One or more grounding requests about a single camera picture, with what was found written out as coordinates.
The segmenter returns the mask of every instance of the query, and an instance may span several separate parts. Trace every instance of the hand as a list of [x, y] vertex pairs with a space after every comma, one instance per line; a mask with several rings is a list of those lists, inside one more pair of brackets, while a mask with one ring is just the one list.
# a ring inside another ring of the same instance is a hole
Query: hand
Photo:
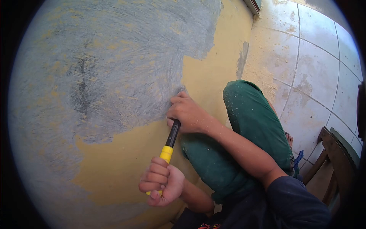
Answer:
[[151, 164], [141, 176], [138, 185], [140, 192], [151, 191], [147, 204], [164, 207], [179, 198], [184, 187], [184, 174], [176, 167], [169, 165], [162, 158], [153, 157]]
[[216, 119], [200, 107], [186, 92], [179, 92], [170, 99], [172, 106], [167, 112], [167, 124], [172, 127], [174, 121], [180, 121], [182, 133], [204, 133]]

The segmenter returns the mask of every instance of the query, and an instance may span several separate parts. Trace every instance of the gray plaster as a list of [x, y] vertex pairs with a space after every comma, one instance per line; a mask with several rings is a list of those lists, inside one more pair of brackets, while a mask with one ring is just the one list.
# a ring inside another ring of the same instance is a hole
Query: gray plaster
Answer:
[[240, 51], [240, 54], [239, 54], [238, 70], [236, 71], [237, 80], [240, 80], [243, 76], [244, 66], [245, 66], [245, 62], [247, 60], [247, 55], [248, 55], [248, 49], [249, 49], [249, 43], [245, 41], [243, 43], [243, 49]]
[[164, 118], [183, 56], [213, 47], [220, 1], [47, 0], [29, 25], [9, 92], [12, 150], [31, 199], [55, 228], [100, 228], [146, 204], [96, 206], [70, 182], [87, 143]]

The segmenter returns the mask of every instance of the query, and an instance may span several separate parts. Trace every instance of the navy shirt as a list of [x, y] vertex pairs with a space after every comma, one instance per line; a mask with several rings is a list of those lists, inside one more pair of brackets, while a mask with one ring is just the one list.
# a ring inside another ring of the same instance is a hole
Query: navy shirt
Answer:
[[267, 189], [252, 189], [226, 201], [222, 211], [208, 218], [185, 208], [172, 229], [193, 228], [325, 228], [327, 206], [289, 176], [279, 177]]

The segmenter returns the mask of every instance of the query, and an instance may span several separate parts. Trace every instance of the chisel handle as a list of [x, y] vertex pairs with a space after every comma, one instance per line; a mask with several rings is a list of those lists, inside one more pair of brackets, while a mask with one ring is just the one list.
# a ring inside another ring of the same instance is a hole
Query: chisel handle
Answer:
[[[179, 120], [174, 119], [174, 123], [172, 126], [172, 129], [170, 130], [170, 134], [168, 136], [168, 140], [165, 144], [165, 146], [163, 147], [163, 149], [161, 150], [160, 153], [160, 158], [164, 159], [168, 164], [170, 164], [170, 159], [172, 158], [172, 154], [173, 154], [173, 146], [175, 143], [175, 140], [177, 138], [178, 135], [178, 131], [180, 128], [180, 122]], [[163, 194], [162, 190], [158, 190], [160, 196]]]

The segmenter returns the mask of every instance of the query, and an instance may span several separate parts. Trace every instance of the bare foot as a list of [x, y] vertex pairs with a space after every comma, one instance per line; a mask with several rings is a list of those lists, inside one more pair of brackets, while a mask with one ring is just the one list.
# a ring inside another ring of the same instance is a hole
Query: bare foot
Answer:
[[292, 142], [294, 141], [294, 138], [291, 137], [291, 135], [289, 135], [288, 133], [286, 133], [286, 138], [287, 138], [288, 144], [292, 150]]

